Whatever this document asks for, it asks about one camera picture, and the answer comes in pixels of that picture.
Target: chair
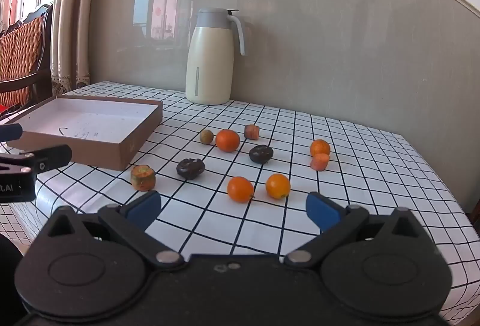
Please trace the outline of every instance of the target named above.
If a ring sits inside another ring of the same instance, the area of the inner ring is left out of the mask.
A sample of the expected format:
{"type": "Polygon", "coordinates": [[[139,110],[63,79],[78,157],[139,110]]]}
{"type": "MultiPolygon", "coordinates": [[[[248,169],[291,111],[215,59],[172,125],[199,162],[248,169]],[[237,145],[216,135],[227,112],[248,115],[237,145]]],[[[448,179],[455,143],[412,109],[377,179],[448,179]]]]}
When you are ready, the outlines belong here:
{"type": "Polygon", "coordinates": [[[480,235],[480,200],[475,205],[472,212],[468,214],[469,220],[477,233],[480,235]]]}
{"type": "Polygon", "coordinates": [[[42,5],[0,32],[0,104],[22,109],[52,96],[52,5],[42,5]]]}

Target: cardboard box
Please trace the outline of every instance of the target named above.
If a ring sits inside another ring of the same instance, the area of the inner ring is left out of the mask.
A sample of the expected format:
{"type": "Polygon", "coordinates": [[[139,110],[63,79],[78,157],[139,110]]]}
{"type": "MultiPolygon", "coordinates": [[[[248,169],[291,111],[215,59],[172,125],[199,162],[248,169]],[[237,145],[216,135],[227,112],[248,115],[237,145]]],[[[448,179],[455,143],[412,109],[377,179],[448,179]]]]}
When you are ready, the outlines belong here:
{"type": "Polygon", "coordinates": [[[124,170],[161,122],[161,101],[56,96],[8,121],[23,135],[7,145],[30,151],[65,144],[73,162],[124,170]]]}

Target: thermos handle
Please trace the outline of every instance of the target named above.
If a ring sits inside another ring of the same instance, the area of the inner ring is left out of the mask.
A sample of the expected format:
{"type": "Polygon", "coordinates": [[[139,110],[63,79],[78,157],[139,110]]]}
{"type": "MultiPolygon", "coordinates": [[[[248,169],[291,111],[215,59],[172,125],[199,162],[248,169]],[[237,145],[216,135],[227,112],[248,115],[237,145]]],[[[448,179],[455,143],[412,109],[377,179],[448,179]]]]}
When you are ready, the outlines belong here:
{"type": "Polygon", "coordinates": [[[239,18],[237,18],[237,16],[228,15],[227,18],[230,21],[235,22],[235,24],[237,25],[238,39],[240,40],[240,54],[245,56],[247,52],[245,50],[245,35],[243,34],[245,32],[245,29],[243,27],[243,23],[239,18]]]}

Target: checkered tablecloth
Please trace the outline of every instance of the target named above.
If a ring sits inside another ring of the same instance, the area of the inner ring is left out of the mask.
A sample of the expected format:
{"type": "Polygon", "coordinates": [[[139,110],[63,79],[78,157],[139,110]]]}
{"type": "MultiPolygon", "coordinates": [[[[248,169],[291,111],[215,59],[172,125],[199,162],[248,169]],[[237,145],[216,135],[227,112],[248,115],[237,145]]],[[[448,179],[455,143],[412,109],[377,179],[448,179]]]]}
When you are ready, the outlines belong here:
{"type": "MultiPolygon", "coordinates": [[[[308,192],[320,191],[340,205],[364,206],[372,214],[390,214],[408,207],[437,244],[453,274],[453,287],[441,314],[452,324],[480,303],[480,240],[462,209],[440,178],[401,136],[369,127],[286,109],[239,101],[201,106],[185,94],[100,82],[69,94],[115,96],[163,101],[163,122],[148,138],[132,164],[148,164],[157,172],[155,189],[162,195],[162,213],[147,233],[185,258],[192,253],[275,253],[285,255],[319,234],[305,212],[308,192]],[[260,139],[243,137],[247,124],[260,126],[260,139]],[[237,151],[224,153],[203,145],[198,133],[230,128],[241,136],[237,151]],[[323,172],[309,167],[314,139],[332,146],[323,172]],[[255,144],[270,145],[267,164],[250,161],[255,144]],[[184,181],[176,165],[184,158],[200,158],[206,171],[184,181]],[[292,191],[276,201],[265,182],[273,173],[289,177],[292,191]],[[255,185],[254,198],[237,204],[227,196],[234,176],[255,185]]],[[[2,144],[2,152],[15,150],[2,144]]],[[[37,199],[2,207],[2,231],[12,238],[33,239],[57,207],[71,205],[78,212],[96,212],[110,204],[126,204],[142,193],[130,185],[130,168],[123,172],[70,163],[40,174],[37,199]],[[23,232],[18,219],[25,228],[23,232]]]]}

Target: thermos lid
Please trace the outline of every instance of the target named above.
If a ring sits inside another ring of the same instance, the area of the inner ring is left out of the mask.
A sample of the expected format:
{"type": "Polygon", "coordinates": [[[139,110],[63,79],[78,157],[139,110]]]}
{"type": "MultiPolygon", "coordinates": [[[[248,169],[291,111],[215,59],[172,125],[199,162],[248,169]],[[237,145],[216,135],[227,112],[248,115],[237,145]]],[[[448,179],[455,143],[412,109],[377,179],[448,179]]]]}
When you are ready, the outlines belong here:
{"type": "Polygon", "coordinates": [[[222,8],[201,8],[197,15],[197,27],[230,29],[229,11],[222,8]]]}

